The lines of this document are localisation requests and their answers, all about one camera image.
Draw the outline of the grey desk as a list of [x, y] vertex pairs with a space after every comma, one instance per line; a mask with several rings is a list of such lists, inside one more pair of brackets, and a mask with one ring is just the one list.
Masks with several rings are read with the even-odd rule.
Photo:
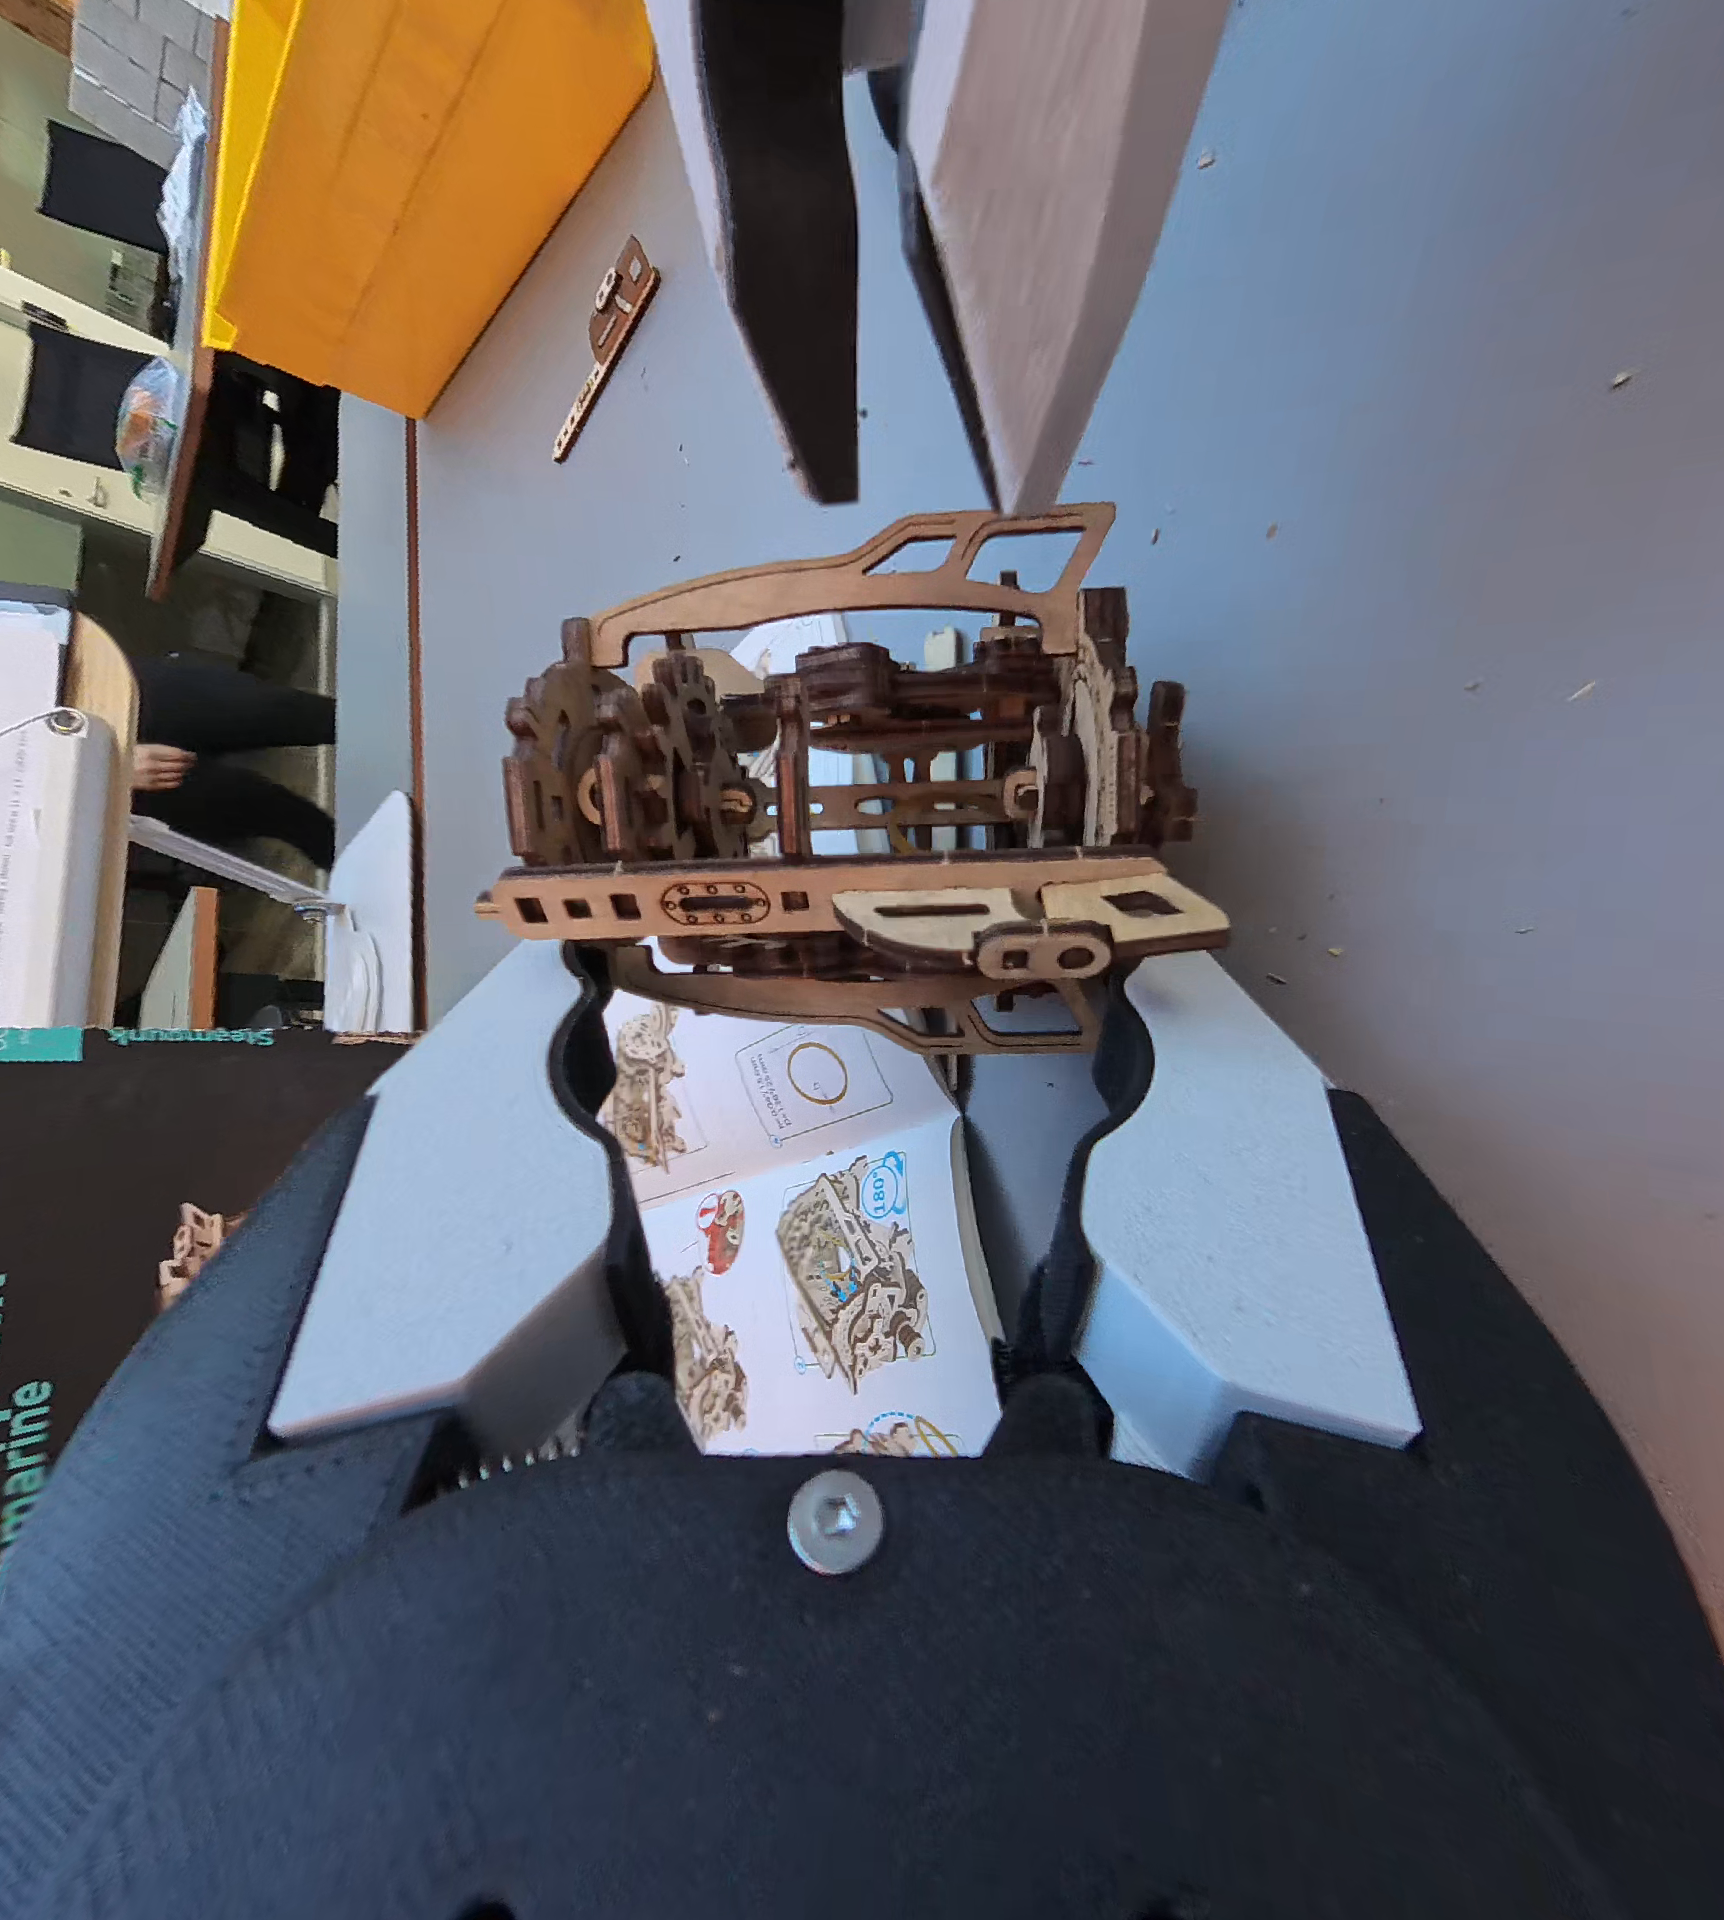
[[1236, 5], [1068, 491], [1187, 883], [1724, 1646], [1724, 5]]

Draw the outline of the white instruction booklet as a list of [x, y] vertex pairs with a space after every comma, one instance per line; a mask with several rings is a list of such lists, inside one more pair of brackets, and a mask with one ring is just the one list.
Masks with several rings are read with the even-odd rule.
[[702, 1452], [970, 1458], [999, 1320], [961, 1118], [857, 1024], [763, 1024], [613, 993], [623, 1150]]

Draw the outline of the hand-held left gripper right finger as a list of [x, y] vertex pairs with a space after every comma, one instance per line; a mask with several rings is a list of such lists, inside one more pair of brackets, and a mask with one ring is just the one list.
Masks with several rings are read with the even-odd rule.
[[1126, 982], [1109, 1033], [1150, 1067], [1127, 1114], [1100, 1053], [988, 1060], [988, 1265], [1006, 1328], [1070, 1165], [1094, 1295], [1076, 1357], [1114, 1458], [1207, 1471], [1239, 1414], [1392, 1451], [1422, 1416], [1329, 1108], [1329, 1085], [1209, 952]]

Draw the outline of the yellow storage bin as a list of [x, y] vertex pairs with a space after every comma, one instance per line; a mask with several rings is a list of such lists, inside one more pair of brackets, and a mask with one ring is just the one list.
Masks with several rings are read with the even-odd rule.
[[424, 420], [654, 73], [639, 2], [236, 2], [204, 346]]

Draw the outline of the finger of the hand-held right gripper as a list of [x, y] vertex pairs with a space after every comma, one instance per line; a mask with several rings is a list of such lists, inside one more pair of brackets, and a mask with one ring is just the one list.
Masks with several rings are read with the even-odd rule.
[[703, 250], [814, 503], [857, 500], [857, 229], [843, 5], [650, 2]]
[[873, 5], [901, 254], [975, 473], [1052, 509], [1138, 306], [1228, 2]]

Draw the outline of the small wooden model part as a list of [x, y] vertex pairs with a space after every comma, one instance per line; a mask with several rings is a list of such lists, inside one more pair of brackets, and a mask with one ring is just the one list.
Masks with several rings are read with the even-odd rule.
[[657, 288], [660, 270], [650, 261], [639, 238], [629, 234], [602, 276], [587, 314], [585, 339], [590, 369], [553, 436], [549, 448], [549, 460], [553, 465], [564, 465], [574, 450], [595, 402], [610, 387], [622, 353], [637, 330], [650, 302], [656, 300]]

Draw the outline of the wooden mechanical model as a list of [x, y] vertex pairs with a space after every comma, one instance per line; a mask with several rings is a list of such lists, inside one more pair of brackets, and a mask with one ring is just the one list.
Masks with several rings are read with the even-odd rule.
[[508, 702], [475, 915], [616, 990], [926, 1057], [1089, 1051], [1106, 987], [1213, 952], [1185, 690], [1144, 696], [1104, 500], [901, 516], [568, 619]]

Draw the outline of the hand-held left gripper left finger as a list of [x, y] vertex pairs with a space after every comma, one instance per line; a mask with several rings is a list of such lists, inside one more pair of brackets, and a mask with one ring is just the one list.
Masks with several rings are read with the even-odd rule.
[[528, 1454], [620, 1366], [671, 1376], [671, 1315], [597, 1126], [606, 993], [518, 942], [371, 1091], [268, 1427], [316, 1441], [450, 1413]]

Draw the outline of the black model kit box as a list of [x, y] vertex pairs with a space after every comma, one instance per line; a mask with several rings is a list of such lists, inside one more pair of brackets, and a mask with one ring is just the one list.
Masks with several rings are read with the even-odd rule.
[[0, 1561], [160, 1311], [407, 1053], [316, 1026], [0, 1034]]

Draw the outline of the metal bracket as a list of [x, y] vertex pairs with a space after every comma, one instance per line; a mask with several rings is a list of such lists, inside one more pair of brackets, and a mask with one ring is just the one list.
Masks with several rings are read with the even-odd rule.
[[127, 814], [126, 837], [134, 848], [160, 855], [227, 887], [260, 894], [302, 917], [321, 920], [344, 912], [344, 904], [317, 887], [303, 884], [294, 877], [278, 874], [243, 856], [209, 846], [145, 814]]

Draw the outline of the white rounded panel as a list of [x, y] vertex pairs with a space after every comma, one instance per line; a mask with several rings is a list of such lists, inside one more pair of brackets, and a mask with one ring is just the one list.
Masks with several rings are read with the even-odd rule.
[[418, 1033], [415, 817], [392, 791], [336, 856], [323, 889], [323, 1030]]

